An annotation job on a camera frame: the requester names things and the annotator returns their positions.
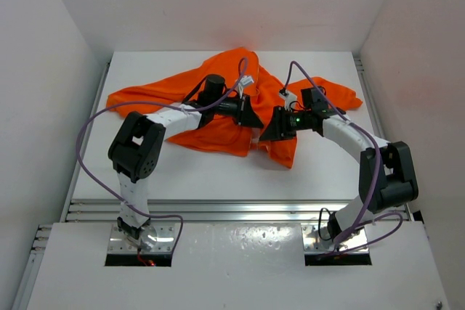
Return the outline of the orange zip jacket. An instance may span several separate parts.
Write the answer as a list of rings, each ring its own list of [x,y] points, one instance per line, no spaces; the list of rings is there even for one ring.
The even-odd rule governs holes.
[[[142,114],[160,110],[162,104],[171,105],[181,102],[201,79],[208,74],[218,74],[225,78],[227,86],[232,86],[239,75],[239,61],[246,57],[246,72],[254,83],[245,92],[251,97],[251,105],[263,124],[268,124],[272,109],[282,105],[278,92],[283,83],[268,73],[259,64],[259,58],[244,48],[232,49],[208,58],[203,64],[192,70],[180,72],[174,76],[161,77],[146,85],[128,86],[108,95],[106,105],[112,106],[121,117],[135,110]],[[217,116],[207,126],[186,131],[169,138],[169,141],[192,150],[203,152],[226,152],[246,157],[250,150],[263,150],[275,162],[291,168],[294,163],[297,140],[281,142],[260,142],[250,128],[234,124],[231,118]]]

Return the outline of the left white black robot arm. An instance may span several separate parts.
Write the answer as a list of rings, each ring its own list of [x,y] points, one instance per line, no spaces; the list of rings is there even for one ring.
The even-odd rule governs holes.
[[[185,131],[207,126],[216,116],[229,117],[238,126],[264,127],[253,111],[244,89],[254,82],[244,76],[235,84],[235,96],[225,91],[225,79],[207,75],[178,106],[143,115],[129,113],[113,140],[108,157],[118,175],[123,202],[117,218],[118,228],[134,241],[141,239],[148,224],[147,178],[155,169],[163,141]]]

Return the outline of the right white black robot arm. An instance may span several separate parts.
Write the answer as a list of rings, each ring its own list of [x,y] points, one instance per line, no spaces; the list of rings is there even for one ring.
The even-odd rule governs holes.
[[[340,146],[359,165],[358,196],[332,213],[325,228],[333,245],[344,242],[376,214],[417,199],[419,188],[406,143],[389,142],[362,129],[331,105],[320,88],[302,90],[303,110],[292,109],[290,92],[281,93],[286,103],[274,107],[262,141],[290,140],[298,131],[311,130]]]

